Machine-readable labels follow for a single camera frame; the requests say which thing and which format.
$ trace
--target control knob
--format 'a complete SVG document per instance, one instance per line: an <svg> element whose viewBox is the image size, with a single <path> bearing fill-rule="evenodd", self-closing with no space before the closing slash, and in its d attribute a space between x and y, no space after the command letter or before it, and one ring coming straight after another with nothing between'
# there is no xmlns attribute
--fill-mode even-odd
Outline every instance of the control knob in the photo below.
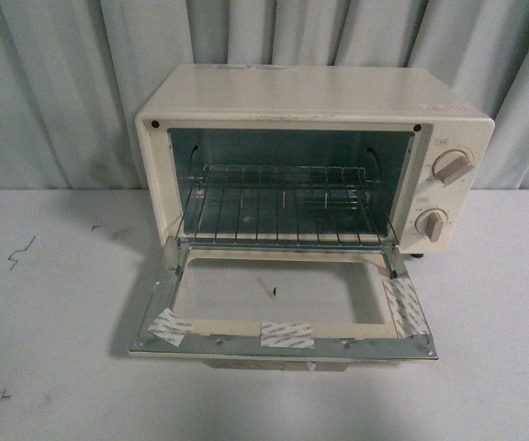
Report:
<svg viewBox="0 0 529 441"><path fill-rule="evenodd" d="M447 222L446 213L441 209L429 209L415 221L415 228L418 232L428 236L430 242L438 242Z"/></svg>
<svg viewBox="0 0 529 441"><path fill-rule="evenodd" d="M475 165L470 158L460 150L451 150L442 153L435 163L433 163L434 175L442 181L445 186L449 186L457 179L460 179L470 172Z"/></svg>

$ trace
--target toaster oven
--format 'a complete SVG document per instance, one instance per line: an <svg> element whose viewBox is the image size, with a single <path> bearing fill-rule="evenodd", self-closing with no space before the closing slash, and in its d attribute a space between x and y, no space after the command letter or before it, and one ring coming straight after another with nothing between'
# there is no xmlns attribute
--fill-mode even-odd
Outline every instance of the toaster oven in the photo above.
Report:
<svg viewBox="0 0 529 441"><path fill-rule="evenodd" d="M422 69L177 67L136 118L163 261L130 352L436 359L402 255L446 248L493 127Z"/></svg>

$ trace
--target wire rack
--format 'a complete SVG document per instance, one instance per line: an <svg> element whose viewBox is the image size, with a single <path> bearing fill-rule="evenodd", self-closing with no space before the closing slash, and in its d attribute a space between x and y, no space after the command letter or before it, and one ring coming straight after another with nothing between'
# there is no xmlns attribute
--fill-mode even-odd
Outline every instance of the wire rack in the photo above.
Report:
<svg viewBox="0 0 529 441"><path fill-rule="evenodd" d="M191 179L177 237L213 246L381 244L362 167L206 164Z"/></svg>

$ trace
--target curtain fold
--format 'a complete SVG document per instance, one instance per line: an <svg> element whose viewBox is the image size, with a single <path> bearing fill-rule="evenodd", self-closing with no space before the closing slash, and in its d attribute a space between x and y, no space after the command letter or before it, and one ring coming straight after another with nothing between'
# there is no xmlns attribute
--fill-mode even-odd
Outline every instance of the curtain fold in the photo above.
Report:
<svg viewBox="0 0 529 441"><path fill-rule="evenodd" d="M0 0L0 188L146 187L134 116L179 63L413 66L496 119L529 188L529 1Z"/></svg>

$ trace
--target tape residue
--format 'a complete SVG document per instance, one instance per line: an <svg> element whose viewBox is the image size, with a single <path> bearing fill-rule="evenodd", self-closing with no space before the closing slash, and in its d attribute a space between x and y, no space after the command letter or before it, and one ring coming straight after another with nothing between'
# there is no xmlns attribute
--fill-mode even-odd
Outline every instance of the tape residue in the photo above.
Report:
<svg viewBox="0 0 529 441"><path fill-rule="evenodd" d="M313 348L311 323L263 322L261 346Z"/></svg>
<svg viewBox="0 0 529 441"><path fill-rule="evenodd" d="M406 277L393 278L383 281L383 286L398 337L429 334L428 323L411 280Z"/></svg>
<svg viewBox="0 0 529 441"><path fill-rule="evenodd" d="M151 323L148 332L178 347L192 329L193 324L176 317L171 309L167 308Z"/></svg>

